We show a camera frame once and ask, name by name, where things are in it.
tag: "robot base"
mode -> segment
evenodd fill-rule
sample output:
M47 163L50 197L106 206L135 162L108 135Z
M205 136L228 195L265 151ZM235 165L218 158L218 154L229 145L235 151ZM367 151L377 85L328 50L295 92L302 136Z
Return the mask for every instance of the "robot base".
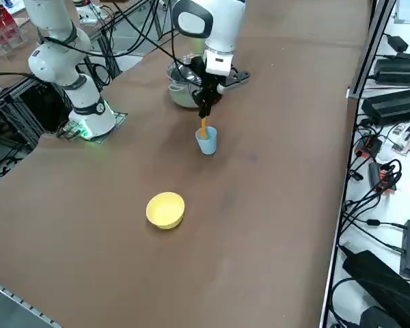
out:
M75 123L81 131L80 136L90 140L110 132L115 126L115 115L105 101L105 112L102 115L80 115L72 111L68 116L70 122Z

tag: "metal pot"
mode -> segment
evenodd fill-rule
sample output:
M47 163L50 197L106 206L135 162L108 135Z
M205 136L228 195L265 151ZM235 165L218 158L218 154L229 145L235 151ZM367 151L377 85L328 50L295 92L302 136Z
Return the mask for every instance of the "metal pot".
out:
M184 64L190 64L191 59L197 56L198 55L186 55L180 59L180 61ZM178 62L173 62L169 66L167 69L167 77L170 80L169 94L172 100L181 107L198 108L191 96L191 93L197 90L198 87L192 84L192 82L200 85L202 82L201 78L190 70L190 68Z

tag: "floor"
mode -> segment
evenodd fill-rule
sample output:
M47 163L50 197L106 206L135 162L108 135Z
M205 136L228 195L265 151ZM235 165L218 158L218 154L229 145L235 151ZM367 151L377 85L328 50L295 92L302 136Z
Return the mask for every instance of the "floor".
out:
M129 16L129 18L141 27L144 23L148 8L143 8L138 12L134 12ZM169 31L170 18L165 15L161 9L158 11L158 17L161 24L165 22L164 32ZM151 28L149 37L157 41L155 28ZM137 33L132 30L132 28L127 24L126 21L121 22L115 29L114 32L114 51L120 52L126 50L130 47L137 39ZM137 65L143 58L143 56L149 51L153 50L153 46L149 42L143 42L143 44L138 47L138 49L133 53L133 55L127 55L119 57L117 59L118 66L121 71L127 71L133 66ZM100 57L91 57L90 60L94 63L105 65L105 60ZM103 72L100 73L101 79L104 78ZM2 159L11 148L3 146L0 144L0 159ZM27 311L25 308L21 307L15 301L7 298L0 293L0 328L46 328L51 327L49 324L45 323L42 319L33 315L31 312Z

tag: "orange stick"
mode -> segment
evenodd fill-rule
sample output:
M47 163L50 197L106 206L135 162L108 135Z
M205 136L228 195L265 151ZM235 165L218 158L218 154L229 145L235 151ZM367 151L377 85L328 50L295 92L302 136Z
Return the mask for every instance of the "orange stick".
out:
M208 135L206 133L206 118L202 118L202 126L200 128L200 136L202 138L208 139Z

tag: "metal frame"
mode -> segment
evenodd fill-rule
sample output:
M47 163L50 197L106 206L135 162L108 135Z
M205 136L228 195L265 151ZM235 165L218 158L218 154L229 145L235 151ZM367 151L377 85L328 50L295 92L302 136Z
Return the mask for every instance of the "metal frame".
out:
M349 98L360 99L366 84L366 79L377 54L377 49L383 37L396 0L379 0L374 17L369 26L368 37L359 59L357 71L349 88Z
M38 318L40 318L41 320L43 320L45 323L52 326L53 328L62 328L62 326L58 325L54 320L50 319L48 316L46 316L41 311L38 311L33 306L28 304L28 302L26 302L23 299L21 299L20 297L14 295L13 293L11 293L9 290L4 288L3 286L0 286L0 293L2 295L6 296L7 298L13 300L17 304L21 305L27 311L31 312L33 315L37 316Z

